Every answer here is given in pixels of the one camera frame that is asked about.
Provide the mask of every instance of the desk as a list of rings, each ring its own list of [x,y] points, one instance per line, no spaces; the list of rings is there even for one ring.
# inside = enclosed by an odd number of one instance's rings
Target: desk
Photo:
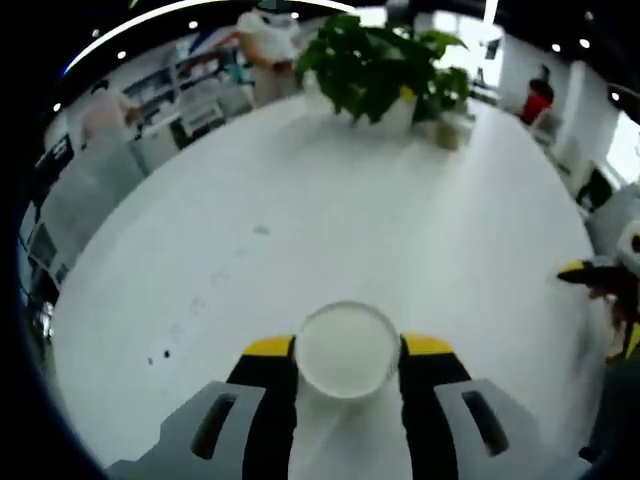
[[[448,340],[544,440],[575,451],[597,408],[604,308],[555,273],[591,256],[589,239],[518,120],[474,110],[467,146],[450,153],[352,130],[295,97],[211,132],[136,188],[54,312],[62,396],[99,462],[138,458],[247,345],[342,299]]]

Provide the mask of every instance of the table surface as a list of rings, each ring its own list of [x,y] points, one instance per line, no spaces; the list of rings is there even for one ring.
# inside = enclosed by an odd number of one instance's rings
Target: table surface
[[[143,182],[54,312],[64,404],[97,460],[138,458],[248,344],[343,299],[446,339],[474,378],[538,418],[544,441],[575,452],[597,408],[604,308],[555,273],[592,250],[517,119],[473,110],[468,145],[451,153],[351,130],[297,97],[210,133]]]

